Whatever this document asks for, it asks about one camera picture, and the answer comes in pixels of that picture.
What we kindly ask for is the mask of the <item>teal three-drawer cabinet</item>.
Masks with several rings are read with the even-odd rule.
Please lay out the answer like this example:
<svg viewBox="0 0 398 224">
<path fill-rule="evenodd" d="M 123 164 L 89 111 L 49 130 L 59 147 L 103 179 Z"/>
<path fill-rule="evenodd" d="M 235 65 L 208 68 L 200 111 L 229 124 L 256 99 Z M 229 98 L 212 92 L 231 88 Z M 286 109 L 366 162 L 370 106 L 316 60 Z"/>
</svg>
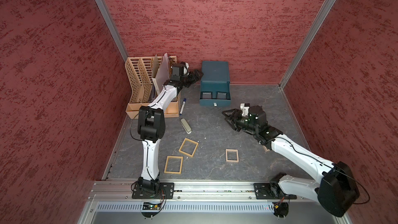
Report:
<svg viewBox="0 0 398 224">
<path fill-rule="evenodd" d="M 203 61 L 200 105 L 227 107 L 231 104 L 229 64 L 225 61 Z M 202 99 L 202 92 L 212 92 L 212 99 Z M 217 99 L 217 92 L 226 92 L 227 100 Z"/>
</svg>

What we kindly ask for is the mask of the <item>black frame box square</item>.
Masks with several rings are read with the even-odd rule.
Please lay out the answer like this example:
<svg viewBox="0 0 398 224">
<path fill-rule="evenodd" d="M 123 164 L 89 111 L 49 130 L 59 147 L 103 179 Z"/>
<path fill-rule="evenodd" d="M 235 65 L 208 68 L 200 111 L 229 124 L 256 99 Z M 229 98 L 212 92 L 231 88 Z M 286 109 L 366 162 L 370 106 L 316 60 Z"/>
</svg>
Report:
<svg viewBox="0 0 398 224">
<path fill-rule="evenodd" d="M 217 92 L 217 99 L 219 100 L 227 100 L 228 94 L 226 92 Z"/>
</svg>

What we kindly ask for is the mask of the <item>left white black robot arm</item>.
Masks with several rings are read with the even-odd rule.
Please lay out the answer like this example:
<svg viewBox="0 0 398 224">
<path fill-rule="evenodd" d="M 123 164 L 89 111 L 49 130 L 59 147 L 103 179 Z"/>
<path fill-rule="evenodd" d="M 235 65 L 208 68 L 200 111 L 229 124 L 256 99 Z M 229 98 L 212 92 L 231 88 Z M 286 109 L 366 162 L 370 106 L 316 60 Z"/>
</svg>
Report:
<svg viewBox="0 0 398 224">
<path fill-rule="evenodd" d="M 177 67 L 157 98 L 139 109 L 137 132 L 144 150 L 143 169 L 138 179 L 141 190 L 153 195 L 160 191 L 158 158 L 160 141 L 166 129 L 164 111 L 183 88 L 200 81 L 203 75 L 197 69 L 186 72 L 183 67 Z"/>
</svg>

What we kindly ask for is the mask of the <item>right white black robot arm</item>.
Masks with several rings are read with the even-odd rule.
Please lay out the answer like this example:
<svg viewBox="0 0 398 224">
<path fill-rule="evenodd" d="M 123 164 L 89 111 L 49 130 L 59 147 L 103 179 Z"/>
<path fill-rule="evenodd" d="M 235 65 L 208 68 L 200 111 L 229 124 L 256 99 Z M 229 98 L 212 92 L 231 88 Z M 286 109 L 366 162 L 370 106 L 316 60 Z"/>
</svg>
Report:
<svg viewBox="0 0 398 224">
<path fill-rule="evenodd" d="M 343 217 L 359 198 L 358 184 L 347 164 L 323 159 L 294 142 L 268 124 L 261 106 L 242 103 L 239 109 L 223 111 L 222 114 L 234 131 L 253 136 L 260 145 L 289 159 L 311 177 L 303 179 L 279 173 L 264 186 L 256 184 L 258 199 L 276 200 L 275 216 L 285 217 L 289 200 L 303 197 L 318 202 L 333 216 Z"/>
</svg>

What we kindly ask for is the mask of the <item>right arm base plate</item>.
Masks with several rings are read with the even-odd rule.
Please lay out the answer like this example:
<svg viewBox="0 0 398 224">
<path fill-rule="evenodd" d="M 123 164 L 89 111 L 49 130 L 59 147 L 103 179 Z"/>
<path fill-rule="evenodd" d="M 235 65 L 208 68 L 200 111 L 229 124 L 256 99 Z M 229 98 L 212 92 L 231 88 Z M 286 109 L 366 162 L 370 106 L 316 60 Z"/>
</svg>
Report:
<svg viewBox="0 0 398 224">
<path fill-rule="evenodd" d="M 296 195 L 288 195 L 282 191 L 278 184 L 254 183 L 254 192 L 257 200 L 296 200 Z"/>
</svg>

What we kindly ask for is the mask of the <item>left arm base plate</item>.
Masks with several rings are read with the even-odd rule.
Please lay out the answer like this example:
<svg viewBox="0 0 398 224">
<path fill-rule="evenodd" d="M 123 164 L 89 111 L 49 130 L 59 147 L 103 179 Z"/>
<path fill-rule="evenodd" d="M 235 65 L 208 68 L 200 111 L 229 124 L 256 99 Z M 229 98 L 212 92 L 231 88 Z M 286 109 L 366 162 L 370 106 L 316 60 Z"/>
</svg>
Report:
<svg viewBox="0 0 398 224">
<path fill-rule="evenodd" d="M 132 185 L 132 199 L 173 199 L 174 183 L 153 183 L 143 185 L 138 182 Z"/>
</svg>

